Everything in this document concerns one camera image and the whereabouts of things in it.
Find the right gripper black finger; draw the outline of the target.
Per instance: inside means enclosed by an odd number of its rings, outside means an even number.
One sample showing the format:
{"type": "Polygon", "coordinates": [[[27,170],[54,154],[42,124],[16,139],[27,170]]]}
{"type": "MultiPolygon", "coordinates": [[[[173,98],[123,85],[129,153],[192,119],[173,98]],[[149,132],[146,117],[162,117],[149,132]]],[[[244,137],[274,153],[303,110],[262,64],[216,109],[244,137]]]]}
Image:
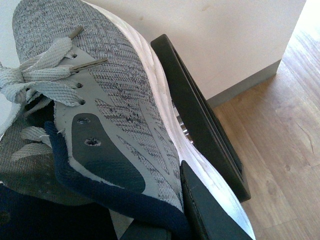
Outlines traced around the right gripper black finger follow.
{"type": "Polygon", "coordinates": [[[194,240],[251,240],[227,214],[186,161],[180,166],[184,213],[194,240]]]}

